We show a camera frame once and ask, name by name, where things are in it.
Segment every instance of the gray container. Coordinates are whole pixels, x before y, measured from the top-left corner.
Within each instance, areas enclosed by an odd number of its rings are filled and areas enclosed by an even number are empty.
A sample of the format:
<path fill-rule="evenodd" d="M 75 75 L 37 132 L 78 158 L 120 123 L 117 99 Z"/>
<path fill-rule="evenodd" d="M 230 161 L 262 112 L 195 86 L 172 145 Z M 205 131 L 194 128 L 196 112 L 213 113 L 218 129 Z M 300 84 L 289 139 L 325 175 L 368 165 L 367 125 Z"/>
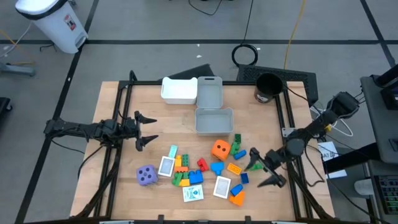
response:
<path fill-rule="evenodd" d="M 195 129 L 200 136 L 227 136 L 234 130 L 234 113 L 223 106 L 223 80 L 199 77 Z"/>

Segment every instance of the orange dice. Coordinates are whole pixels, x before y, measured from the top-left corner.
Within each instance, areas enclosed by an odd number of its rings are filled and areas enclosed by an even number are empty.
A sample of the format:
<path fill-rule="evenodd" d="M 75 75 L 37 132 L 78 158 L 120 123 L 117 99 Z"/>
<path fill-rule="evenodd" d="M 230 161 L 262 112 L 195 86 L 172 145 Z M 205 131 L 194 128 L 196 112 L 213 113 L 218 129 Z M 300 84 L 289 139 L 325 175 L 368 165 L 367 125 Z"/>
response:
<path fill-rule="evenodd" d="M 211 155 L 215 156 L 221 161 L 225 161 L 230 150 L 231 146 L 228 144 L 228 142 L 219 139 L 214 143 L 214 146 L 211 149 Z"/>

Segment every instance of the green lego brick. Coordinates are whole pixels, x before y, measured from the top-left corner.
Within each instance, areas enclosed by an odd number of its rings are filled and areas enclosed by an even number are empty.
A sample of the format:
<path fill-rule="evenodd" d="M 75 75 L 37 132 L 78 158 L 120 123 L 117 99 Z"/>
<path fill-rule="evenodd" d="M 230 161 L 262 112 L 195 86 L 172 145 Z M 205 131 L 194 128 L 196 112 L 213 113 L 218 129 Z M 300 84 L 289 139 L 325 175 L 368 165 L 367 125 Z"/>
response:
<path fill-rule="evenodd" d="M 235 134 L 235 140 L 234 140 L 234 142 L 236 142 L 236 143 L 238 143 L 238 144 L 241 144 L 242 142 L 241 142 L 241 134 Z"/>
<path fill-rule="evenodd" d="M 183 179 L 189 179 L 188 172 L 182 173 L 182 178 Z"/>
<path fill-rule="evenodd" d="M 174 184 L 174 186 L 179 187 L 181 179 L 182 179 L 182 173 L 175 173 L 174 179 L 172 180 L 172 183 Z"/>
<path fill-rule="evenodd" d="M 182 155 L 182 166 L 189 167 L 189 155 L 188 154 Z"/>
<path fill-rule="evenodd" d="M 250 171 L 254 171 L 254 170 L 258 170 L 258 169 L 262 169 L 262 165 L 261 164 L 254 164 L 252 168 L 250 168 Z"/>
<path fill-rule="evenodd" d="M 239 147 L 240 147 L 239 143 L 237 143 L 237 142 L 232 143 L 231 150 L 230 150 L 229 154 L 233 156 L 236 153 L 238 153 Z"/>

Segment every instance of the orange lego brick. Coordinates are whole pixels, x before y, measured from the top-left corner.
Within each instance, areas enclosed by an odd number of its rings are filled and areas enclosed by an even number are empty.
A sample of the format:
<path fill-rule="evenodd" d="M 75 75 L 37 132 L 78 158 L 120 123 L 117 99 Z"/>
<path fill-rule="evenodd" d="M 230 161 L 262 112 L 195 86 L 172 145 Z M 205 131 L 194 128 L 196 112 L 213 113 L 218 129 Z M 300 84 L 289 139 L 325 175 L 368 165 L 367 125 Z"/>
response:
<path fill-rule="evenodd" d="M 226 168 L 229 171 L 231 171 L 232 173 L 239 175 L 241 174 L 242 169 L 240 167 L 238 167 L 237 165 L 234 165 L 232 163 L 228 164 L 228 167 Z"/>
<path fill-rule="evenodd" d="M 181 155 L 177 155 L 174 161 L 174 167 L 181 167 L 182 165 Z"/>
<path fill-rule="evenodd" d="M 232 195 L 229 196 L 229 201 L 234 203 L 235 205 L 242 206 L 243 205 L 243 200 L 244 200 L 244 191 L 241 191 L 235 197 L 232 196 Z"/>
<path fill-rule="evenodd" d="M 182 179 L 180 182 L 180 187 L 189 187 L 189 179 Z"/>
<path fill-rule="evenodd" d="M 175 172 L 188 172 L 188 167 L 174 167 Z"/>
<path fill-rule="evenodd" d="M 230 150 L 231 146 L 228 142 L 219 139 L 214 143 L 213 148 L 211 149 L 211 155 L 221 161 L 225 161 Z"/>

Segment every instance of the wooden tabletop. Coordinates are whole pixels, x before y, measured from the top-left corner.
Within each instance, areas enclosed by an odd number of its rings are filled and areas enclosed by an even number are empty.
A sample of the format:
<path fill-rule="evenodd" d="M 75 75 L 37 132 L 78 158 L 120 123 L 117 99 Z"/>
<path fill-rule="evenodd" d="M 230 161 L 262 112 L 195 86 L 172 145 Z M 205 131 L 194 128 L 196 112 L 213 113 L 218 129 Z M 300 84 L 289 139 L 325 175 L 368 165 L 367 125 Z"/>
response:
<path fill-rule="evenodd" d="M 118 82 L 103 82 L 93 122 L 112 117 L 117 86 Z M 288 86 L 296 93 L 305 96 L 302 82 L 290 82 Z M 261 170 L 248 172 L 250 183 L 244 185 L 246 198 L 242 207 L 213 196 L 216 175 L 212 171 L 203 173 L 205 199 L 195 202 L 183 202 L 182 188 L 175 187 L 171 183 L 171 177 L 159 176 L 158 183 L 146 187 L 140 186 L 136 179 L 136 169 L 148 164 L 158 169 L 162 156 L 169 154 L 172 144 L 178 146 L 177 154 L 189 154 L 190 170 L 196 170 L 198 169 L 196 162 L 201 157 L 208 165 L 217 162 L 210 156 L 211 147 L 217 139 L 233 141 L 233 134 L 229 137 L 199 137 L 195 132 L 196 105 L 167 105 L 160 97 L 160 88 L 160 85 L 137 85 L 132 88 L 129 115 L 134 117 L 134 111 L 139 110 L 144 116 L 157 119 L 156 123 L 145 124 L 141 128 L 143 136 L 158 134 L 159 137 L 150 142 L 142 152 L 136 150 L 135 139 L 124 140 L 112 219 L 155 220 L 158 215 L 165 215 L 166 220 L 244 220 L 245 215 L 250 215 L 255 221 L 295 220 L 289 183 L 281 189 L 272 185 L 257 188 L 257 184 L 269 177 L 269 174 Z M 248 152 L 251 147 L 256 147 L 264 156 L 269 149 L 278 149 L 282 146 L 279 120 L 275 101 L 268 104 L 258 103 L 253 97 L 253 92 L 253 86 L 224 86 L 223 108 L 230 107 L 234 110 L 234 133 L 241 134 L 241 149 L 246 149 Z M 311 122 L 308 103 L 293 94 L 290 94 L 290 101 L 296 127 L 306 127 Z M 310 145 L 317 147 L 315 140 L 310 141 Z M 87 145 L 85 157 L 98 146 L 98 141 L 91 140 Z M 310 147 L 307 151 L 315 167 L 322 172 L 319 152 Z M 104 153 L 105 150 L 100 151 L 82 168 L 71 215 L 80 212 L 96 192 Z M 314 183 L 318 177 L 307 158 L 302 156 L 302 159 L 307 180 Z M 245 168 L 249 156 L 238 161 L 229 156 L 226 165 L 229 162 Z M 287 179 L 285 170 L 279 168 L 277 172 Z M 240 183 L 240 176 L 226 169 L 222 171 L 222 176 L 232 180 L 231 187 Z M 298 188 L 297 191 L 301 214 L 304 217 L 302 194 Z M 334 216 L 327 184 L 319 183 L 310 188 L 310 191 L 326 212 Z M 108 191 L 104 194 L 101 214 L 104 214 L 107 200 Z"/>

